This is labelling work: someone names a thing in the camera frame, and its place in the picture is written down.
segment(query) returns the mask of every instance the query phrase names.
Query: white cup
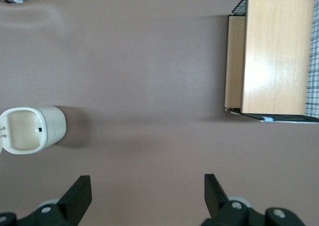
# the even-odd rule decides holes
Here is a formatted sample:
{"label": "white cup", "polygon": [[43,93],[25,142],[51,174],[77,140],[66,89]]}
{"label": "white cup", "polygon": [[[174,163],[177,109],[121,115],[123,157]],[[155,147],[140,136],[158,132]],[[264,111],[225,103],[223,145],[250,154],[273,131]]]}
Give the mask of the white cup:
{"label": "white cup", "polygon": [[0,115],[0,151],[12,154],[32,154],[43,150],[66,133],[66,119],[55,107],[19,107]]}

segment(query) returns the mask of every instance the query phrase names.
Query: light wood panel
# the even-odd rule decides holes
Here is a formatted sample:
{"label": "light wood panel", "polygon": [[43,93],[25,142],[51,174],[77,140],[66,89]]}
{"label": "light wood panel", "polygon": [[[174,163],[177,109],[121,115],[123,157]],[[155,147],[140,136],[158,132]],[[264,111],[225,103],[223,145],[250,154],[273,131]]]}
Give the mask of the light wood panel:
{"label": "light wood panel", "polygon": [[230,16],[228,20],[226,108],[241,106],[245,19],[244,16]]}
{"label": "light wood panel", "polygon": [[242,112],[305,112],[314,0],[248,0]]}

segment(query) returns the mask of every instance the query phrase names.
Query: cup rim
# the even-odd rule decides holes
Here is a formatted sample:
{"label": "cup rim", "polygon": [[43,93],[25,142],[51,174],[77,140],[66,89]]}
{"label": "cup rim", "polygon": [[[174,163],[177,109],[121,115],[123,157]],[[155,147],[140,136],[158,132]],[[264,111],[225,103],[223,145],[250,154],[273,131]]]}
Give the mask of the cup rim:
{"label": "cup rim", "polygon": [[9,153],[16,154],[16,155],[32,154],[32,153],[38,152],[38,151],[42,150],[43,148],[45,148],[45,144],[47,142],[47,130],[46,130],[47,126],[46,126],[46,120],[45,120],[44,115],[42,114],[42,112],[39,111],[36,108],[33,108],[33,107],[12,108],[12,109],[8,109],[8,110],[4,111],[0,115],[0,121],[1,121],[2,118],[7,117],[10,113],[13,113],[15,111],[31,111],[31,112],[34,112],[36,114],[36,116],[39,119],[39,121],[41,122],[42,128],[43,128],[43,131],[42,131],[43,134],[42,134],[42,137],[40,138],[40,145],[36,149],[32,149],[32,150],[15,149],[15,148],[12,147],[11,142],[10,142],[9,145],[5,144],[5,145],[2,145],[1,147],[3,147]]}

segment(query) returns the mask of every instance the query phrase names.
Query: screw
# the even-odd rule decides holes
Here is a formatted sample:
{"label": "screw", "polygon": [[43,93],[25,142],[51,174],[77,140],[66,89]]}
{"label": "screw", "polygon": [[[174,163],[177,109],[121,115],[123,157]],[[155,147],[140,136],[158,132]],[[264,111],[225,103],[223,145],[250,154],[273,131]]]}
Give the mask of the screw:
{"label": "screw", "polygon": [[279,209],[274,210],[274,215],[276,215],[277,217],[279,217],[281,219],[286,217],[285,213]]}
{"label": "screw", "polygon": [[43,209],[41,209],[41,213],[45,214],[49,212],[50,210],[51,210],[51,207],[44,207]]}
{"label": "screw", "polygon": [[6,220],[7,220],[7,217],[6,217],[6,216],[0,217],[0,223],[5,222]]}
{"label": "screw", "polygon": [[239,202],[233,202],[231,205],[236,210],[241,210],[243,208]]}

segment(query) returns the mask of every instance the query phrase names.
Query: brown table surface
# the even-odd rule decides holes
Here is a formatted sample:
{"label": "brown table surface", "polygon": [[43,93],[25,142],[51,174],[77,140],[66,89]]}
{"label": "brown table surface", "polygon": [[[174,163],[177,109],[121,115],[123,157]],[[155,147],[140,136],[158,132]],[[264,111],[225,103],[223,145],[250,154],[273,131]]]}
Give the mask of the brown table surface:
{"label": "brown table surface", "polygon": [[227,15],[240,0],[0,4],[0,110],[62,106],[64,140],[0,155],[0,211],[23,217],[92,177],[80,225],[196,226],[204,174],[264,212],[319,222],[319,126],[224,112]]}

